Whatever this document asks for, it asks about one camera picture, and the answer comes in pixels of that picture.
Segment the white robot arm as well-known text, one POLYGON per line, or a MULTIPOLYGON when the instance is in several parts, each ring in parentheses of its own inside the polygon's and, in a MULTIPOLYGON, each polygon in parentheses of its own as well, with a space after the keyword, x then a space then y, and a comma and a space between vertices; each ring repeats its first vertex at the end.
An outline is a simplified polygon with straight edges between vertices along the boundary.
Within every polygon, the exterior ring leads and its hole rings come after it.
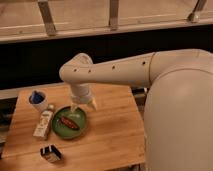
POLYGON ((147 88, 146 171, 213 171, 213 53, 160 51, 97 64, 79 53, 59 75, 77 104, 92 100, 91 83, 147 88))

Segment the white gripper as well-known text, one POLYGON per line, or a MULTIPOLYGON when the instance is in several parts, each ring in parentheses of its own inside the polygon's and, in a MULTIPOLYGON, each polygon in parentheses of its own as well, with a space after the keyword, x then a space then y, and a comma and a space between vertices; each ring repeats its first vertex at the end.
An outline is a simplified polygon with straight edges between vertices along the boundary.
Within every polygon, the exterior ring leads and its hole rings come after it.
MULTIPOLYGON (((77 104, 88 104, 93 110, 97 110, 97 103, 95 99, 93 99, 90 86, 88 84, 73 84, 70 86, 71 88, 71 99, 73 102, 77 104)), ((71 104, 70 111, 74 113, 77 109, 77 104, 71 104)))

